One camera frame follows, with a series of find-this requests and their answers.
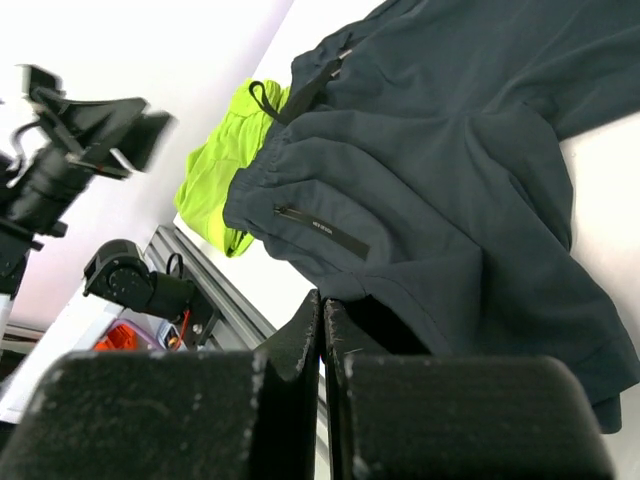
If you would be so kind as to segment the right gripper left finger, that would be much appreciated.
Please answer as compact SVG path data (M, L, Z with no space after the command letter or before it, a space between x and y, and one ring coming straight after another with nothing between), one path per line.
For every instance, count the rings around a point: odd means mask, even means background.
M5 479L310 479L321 302L252 351L73 352L40 380Z

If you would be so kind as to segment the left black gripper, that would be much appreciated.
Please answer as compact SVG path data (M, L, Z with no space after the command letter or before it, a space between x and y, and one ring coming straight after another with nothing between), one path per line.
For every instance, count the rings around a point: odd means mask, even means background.
M145 113L148 103L140 97L69 100L59 76L33 64L22 69L34 120L11 135L16 156L1 188L1 230L64 235L61 217L100 172L98 164L107 158L108 175L128 175L118 151L133 171L144 171L174 117Z

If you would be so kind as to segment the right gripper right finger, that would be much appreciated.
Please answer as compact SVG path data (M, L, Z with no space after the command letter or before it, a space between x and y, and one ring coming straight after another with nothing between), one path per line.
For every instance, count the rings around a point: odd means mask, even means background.
M393 355L324 306L335 479L611 479L579 381L547 357Z

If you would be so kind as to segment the lime green shorts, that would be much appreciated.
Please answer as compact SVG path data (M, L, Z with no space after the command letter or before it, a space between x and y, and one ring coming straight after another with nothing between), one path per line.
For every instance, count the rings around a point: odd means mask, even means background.
M185 179L174 196L182 221L228 258L242 255L253 242L251 234L225 224L229 188L237 171L255 159L273 123L252 97L253 85L276 111L282 110L289 97L288 87L273 80L246 80L232 95L225 115L206 142L188 155Z

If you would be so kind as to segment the dark navy shorts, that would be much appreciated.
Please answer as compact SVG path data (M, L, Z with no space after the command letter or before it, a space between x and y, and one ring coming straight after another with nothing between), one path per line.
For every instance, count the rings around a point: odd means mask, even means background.
M606 434L639 381L571 257L560 144L639 108L635 1L387 1L291 65L225 223L434 355L546 355Z

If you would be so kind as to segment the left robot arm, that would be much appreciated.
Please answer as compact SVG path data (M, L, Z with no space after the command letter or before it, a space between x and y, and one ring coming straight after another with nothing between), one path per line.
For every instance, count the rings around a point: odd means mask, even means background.
M190 96L197 90L183 64L127 62L83 69L63 62L53 70L62 75L73 99L141 96L176 120L162 137L149 170L124 181L94 180L63 217L69 224L67 235L47 241L31 256L9 323L37 331L47 330L70 301L100 245L112 238L146 245L158 225L174 218L173 198L184 178L188 150Z

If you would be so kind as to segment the orange cloth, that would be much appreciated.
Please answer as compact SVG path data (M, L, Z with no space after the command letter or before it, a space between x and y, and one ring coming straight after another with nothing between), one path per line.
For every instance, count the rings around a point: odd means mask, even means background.
M93 349L96 351L136 350L137 347L137 335L134 330L127 325L118 325L111 328Z

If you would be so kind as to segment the aluminium mounting rail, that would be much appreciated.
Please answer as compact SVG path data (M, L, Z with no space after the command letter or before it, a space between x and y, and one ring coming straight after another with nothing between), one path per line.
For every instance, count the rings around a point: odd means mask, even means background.
M221 311L223 319L212 329L211 338L222 349L230 349L233 343L253 349L278 330L180 229L160 225L146 255L158 264L171 253L183 256L185 271Z

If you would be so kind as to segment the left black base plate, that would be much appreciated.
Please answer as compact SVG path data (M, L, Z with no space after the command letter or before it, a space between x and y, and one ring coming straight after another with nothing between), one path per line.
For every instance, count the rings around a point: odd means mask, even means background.
M172 350L196 351L203 348L217 321L217 307L193 281L187 281L191 297L181 314L172 321L177 339L169 342Z

